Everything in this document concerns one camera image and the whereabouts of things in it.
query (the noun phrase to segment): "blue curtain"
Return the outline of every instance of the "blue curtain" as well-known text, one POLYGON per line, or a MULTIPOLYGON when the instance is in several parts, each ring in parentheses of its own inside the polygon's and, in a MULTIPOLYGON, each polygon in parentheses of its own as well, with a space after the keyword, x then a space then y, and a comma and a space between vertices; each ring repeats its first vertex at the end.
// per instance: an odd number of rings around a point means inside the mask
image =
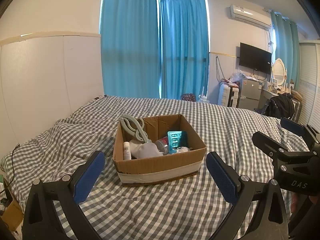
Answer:
POLYGON ((209 37, 205 0, 160 0, 161 95, 207 93, 209 37))
POLYGON ((272 24, 276 33, 276 59, 282 59, 287 69, 287 82, 292 79, 295 89, 299 86, 300 49, 298 28, 295 22, 283 18, 280 13, 271 12, 272 24))
POLYGON ((101 60, 105 94, 159 98, 156 0, 103 0, 101 60))

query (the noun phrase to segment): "white tube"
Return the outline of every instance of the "white tube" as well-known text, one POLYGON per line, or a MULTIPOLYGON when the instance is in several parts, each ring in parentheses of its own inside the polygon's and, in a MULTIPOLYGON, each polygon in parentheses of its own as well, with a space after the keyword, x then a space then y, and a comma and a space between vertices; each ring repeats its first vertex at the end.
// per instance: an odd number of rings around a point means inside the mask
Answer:
POLYGON ((123 159, 124 160, 131 160, 131 151, 130 151, 130 143, 129 142, 123 143, 123 159))

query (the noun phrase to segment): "blue gripper pad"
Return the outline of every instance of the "blue gripper pad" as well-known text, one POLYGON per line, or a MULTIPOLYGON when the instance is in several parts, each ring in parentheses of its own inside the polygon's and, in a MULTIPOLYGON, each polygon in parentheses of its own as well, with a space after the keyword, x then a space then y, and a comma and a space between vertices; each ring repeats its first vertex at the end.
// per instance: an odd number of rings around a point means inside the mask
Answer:
POLYGON ((216 152, 208 153, 206 163, 207 169, 225 201, 235 205, 238 201, 238 192, 241 187, 241 183, 238 180, 239 175, 231 166, 226 165, 216 152))
POLYGON ((86 200, 93 185, 101 174, 105 163, 102 152, 95 151, 84 165, 79 166, 72 175, 71 188, 76 204, 86 200))
POLYGON ((298 135, 303 136, 304 135, 304 127, 300 124, 297 124, 287 118, 281 118, 280 125, 282 128, 298 135))

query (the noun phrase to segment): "checkered bedsheet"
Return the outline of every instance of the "checkered bedsheet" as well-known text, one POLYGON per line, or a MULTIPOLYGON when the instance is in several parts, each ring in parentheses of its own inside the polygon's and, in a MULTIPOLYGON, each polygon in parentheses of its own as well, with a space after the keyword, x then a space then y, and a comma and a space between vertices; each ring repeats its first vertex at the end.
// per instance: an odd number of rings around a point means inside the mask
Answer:
MULTIPOLYGON (((228 213, 206 169, 205 158, 196 176, 155 186, 122 187, 112 162, 117 121, 121 114, 148 117, 183 114, 207 145, 239 174, 254 181, 272 178, 270 159, 251 141, 261 131, 289 150, 307 150, 303 140, 284 130, 279 120, 249 110, 171 99, 134 99, 106 96, 75 111, 14 153, 12 190, 24 209, 32 181, 59 180, 86 162, 95 150, 105 152, 102 174, 86 202, 84 214, 103 239, 208 239, 228 213)), ((11 156, 1 161, 11 180, 11 156)), ((290 194, 283 191, 287 211, 290 194)), ((67 235, 76 239, 59 203, 55 203, 67 235)), ((253 215, 249 209, 238 237, 245 233, 253 215)))

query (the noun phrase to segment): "packing tape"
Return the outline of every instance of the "packing tape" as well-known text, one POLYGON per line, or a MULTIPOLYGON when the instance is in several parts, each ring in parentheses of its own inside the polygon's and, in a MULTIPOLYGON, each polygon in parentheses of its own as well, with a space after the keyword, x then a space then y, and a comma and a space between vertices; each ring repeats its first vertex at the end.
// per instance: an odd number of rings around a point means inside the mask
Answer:
POLYGON ((167 179, 173 179, 176 177, 180 177, 186 174, 193 173, 200 169, 202 161, 192 163, 186 166, 174 168, 166 171, 158 171, 153 173, 145 173, 145 174, 124 174, 119 173, 119 178, 122 183, 150 183, 163 181, 167 179))

